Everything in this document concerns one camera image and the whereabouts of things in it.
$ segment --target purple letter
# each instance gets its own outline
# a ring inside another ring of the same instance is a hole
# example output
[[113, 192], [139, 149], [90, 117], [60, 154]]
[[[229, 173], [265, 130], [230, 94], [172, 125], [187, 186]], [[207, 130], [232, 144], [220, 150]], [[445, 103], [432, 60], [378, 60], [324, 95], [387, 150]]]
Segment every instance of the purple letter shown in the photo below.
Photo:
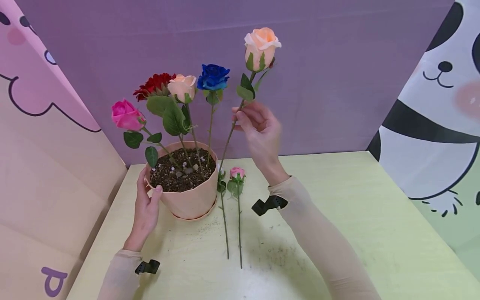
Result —
[[[47, 267], [42, 268], [42, 273], [47, 275], [47, 279], [45, 279], [45, 292], [47, 293], [47, 295], [52, 298], [58, 296], [58, 294], [60, 294], [61, 287], [63, 286], [63, 280], [67, 278], [68, 274], [55, 271]], [[54, 290], [50, 288], [50, 281], [52, 280], [52, 277], [58, 278], [60, 280], [58, 287]]]

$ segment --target soil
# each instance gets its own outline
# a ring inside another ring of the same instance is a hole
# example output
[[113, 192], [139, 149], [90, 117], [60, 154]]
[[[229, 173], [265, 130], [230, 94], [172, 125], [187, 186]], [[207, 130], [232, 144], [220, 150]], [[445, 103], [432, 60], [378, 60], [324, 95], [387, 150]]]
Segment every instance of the soil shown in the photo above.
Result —
[[195, 167], [195, 165], [199, 166], [196, 149], [179, 149], [170, 152], [182, 169], [172, 163], [168, 155], [160, 157], [156, 162], [155, 169], [150, 171], [150, 184], [154, 187], [161, 185], [164, 192], [184, 192], [196, 188], [209, 179], [216, 168], [214, 159], [206, 150], [199, 149], [199, 152], [202, 168]]

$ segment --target table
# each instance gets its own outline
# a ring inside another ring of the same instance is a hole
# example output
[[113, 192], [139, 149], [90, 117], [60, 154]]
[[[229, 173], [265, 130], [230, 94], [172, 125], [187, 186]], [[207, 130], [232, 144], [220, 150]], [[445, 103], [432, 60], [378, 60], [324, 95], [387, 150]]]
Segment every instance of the table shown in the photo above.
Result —
[[[480, 299], [480, 284], [368, 152], [283, 156], [289, 174], [355, 248], [384, 300]], [[160, 208], [159, 224], [143, 249], [161, 262], [143, 275], [136, 299], [329, 299], [326, 287], [290, 228], [276, 211], [258, 217], [267, 183], [251, 159], [226, 160], [246, 170], [241, 196], [243, 269], [237, 203], [227, 193], [230, 259], [219, 208], [197, 222], [175, 220]], [[131, 166], [68, 300], [96, 299], [112, 256], [131, 230], [135, 181]]]

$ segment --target beige flower pot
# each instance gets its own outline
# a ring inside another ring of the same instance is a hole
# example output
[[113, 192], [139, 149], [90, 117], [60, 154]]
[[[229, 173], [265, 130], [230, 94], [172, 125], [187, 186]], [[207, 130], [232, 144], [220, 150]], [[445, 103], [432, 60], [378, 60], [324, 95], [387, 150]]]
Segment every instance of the beige flower pot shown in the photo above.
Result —
[[[185, 147], [194, 149], [195, 142], [183, 142]], [[208, 145], [197, 142], [197, 145], [208, 151]], [[168, 151], [173, 152], [181, 149], [181, 143], [176, 142], [165, 147]], [[158, 149], [158, 157], [162, 157], [167, 153], [162, 149]], [[217, 161], [215, 152], [210, 149], [210, 155], [214, 161]], [[146, 164], [146, 179], [150, 184], [151, 167]], [[164, 192], [161, 201], [172, 212], [172, 214], [181, 220], [196, 221], [210, 214], [216, 203], [216, 184], [218, 178], [218, 170], [215, 168], [214, 173], [204, 183], [194, 189], [185, 192]]]

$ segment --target black clip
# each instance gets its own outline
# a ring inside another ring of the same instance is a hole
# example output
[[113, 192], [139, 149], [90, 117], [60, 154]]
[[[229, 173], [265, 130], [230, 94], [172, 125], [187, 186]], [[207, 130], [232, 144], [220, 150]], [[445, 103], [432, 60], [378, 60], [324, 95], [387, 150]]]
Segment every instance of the black clip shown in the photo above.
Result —
[[160, 263], [156, 260], [151, 259], [149, 263], [141, 262], [138, 267], [135, 269], [136, 274], [140, 273], [151, 273], [156, 274]]
[[287, 200], [283, 199], [282, 197], [273, 195], [268, 197], [267, 201], [265, 202], [258, 199], [258, 201], [255, 202], [255, 204], [252, 206], [252, 209], [258, 216], [262, 216], [269, 209], [281, 209], [287, 206], [287, 204]]

